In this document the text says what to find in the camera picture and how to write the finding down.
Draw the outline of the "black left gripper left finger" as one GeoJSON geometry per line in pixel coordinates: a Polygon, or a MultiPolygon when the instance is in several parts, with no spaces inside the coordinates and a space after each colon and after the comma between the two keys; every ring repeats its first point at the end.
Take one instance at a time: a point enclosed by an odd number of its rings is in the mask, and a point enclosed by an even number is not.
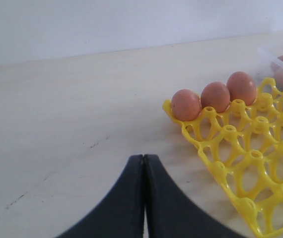
{"type": "Polygon", "coordinates": [[[101,202],[61,238],[142,238],[143,155],[130,156],[101,202]]]}

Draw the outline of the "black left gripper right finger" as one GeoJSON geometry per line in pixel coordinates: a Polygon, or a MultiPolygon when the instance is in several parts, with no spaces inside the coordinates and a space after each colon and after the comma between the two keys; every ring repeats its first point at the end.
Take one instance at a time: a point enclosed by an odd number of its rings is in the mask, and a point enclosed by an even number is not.
{"type": "Polygon", "coordinates": [[[177,186],[157,155],[144,155],[144,205],[150,238],[239,238],[177,186]]]}

